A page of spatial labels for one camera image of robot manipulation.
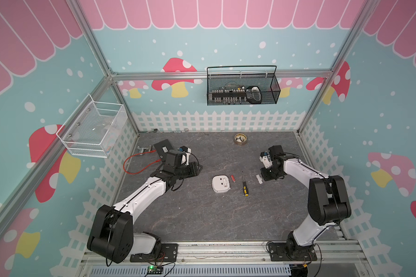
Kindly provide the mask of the white battery cover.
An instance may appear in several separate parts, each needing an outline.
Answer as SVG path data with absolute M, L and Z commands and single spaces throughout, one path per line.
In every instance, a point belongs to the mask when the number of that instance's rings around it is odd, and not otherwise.
M 261 178 L 261 176 L 259 174 L 256 175 L 256 178 L 257 178 L 259 184 L 263 184 L 262 178 Z

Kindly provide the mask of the black yellow screwdriver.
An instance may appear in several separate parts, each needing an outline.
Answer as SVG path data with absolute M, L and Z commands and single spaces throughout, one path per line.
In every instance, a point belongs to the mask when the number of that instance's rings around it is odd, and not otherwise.
M 248 187 L 247 187 L 247 182 L 245 180 L 244 172 L 242 172 L 242 188 L 243 188 L 243 194 L 245 196 L 249 196 L 249 191 L 248 191 Z

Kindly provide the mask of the white square alarm clock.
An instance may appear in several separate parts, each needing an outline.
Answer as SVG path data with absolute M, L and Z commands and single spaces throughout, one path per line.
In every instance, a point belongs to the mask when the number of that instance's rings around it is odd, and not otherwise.
M 215 193 L 226 193 L 231 189 L 229 178 L 226 175 L 213 177 L 211 184 Z

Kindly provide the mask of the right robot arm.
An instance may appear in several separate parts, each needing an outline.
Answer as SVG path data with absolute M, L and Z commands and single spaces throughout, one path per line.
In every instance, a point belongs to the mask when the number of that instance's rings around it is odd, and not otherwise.
M 308 216 L 290 232 L 286 249 L 291 257 L 311 249 L 315 240 L 328 228 L 338 226 L 351 216 L 351 204 L 345 181 L 338 175 L 321 173 L 301 161 L 300 157 L 274 145 L 261 152 L 261 174 L 264 181 L 290 175 L 308 190 Z

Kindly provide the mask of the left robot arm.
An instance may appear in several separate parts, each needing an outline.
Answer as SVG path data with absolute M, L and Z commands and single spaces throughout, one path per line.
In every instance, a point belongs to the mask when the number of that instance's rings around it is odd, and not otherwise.
M 87 241 L 87 249 L 104 257 L 106 265 L 121 263 L 132 255 L 145 260 L 161 258 L 161 238 L 157 235 L 134 232 L 134 223 L 157 198 L 180 187 L 176 183 L 200 174 L 202 166 L 189 148 L 169 150 L 165 161 L 139 189 L 124 200 L 101 206 L 95 215 Z

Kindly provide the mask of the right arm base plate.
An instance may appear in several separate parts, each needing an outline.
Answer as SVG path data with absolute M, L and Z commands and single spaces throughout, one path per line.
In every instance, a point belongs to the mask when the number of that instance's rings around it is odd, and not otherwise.
M 272 262 L 303 262 L 311 263 L 317 261 L 314 247 L 300 247 L 292 241 L 272 242 L 266 244 L 266 250 Z

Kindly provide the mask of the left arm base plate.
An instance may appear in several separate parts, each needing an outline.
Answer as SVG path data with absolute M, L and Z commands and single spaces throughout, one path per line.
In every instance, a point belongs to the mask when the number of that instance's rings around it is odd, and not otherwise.
M 131 263 L 170 263 L 177 261 L 178 244 L 160 244 L 149 254 L 131 255 Z

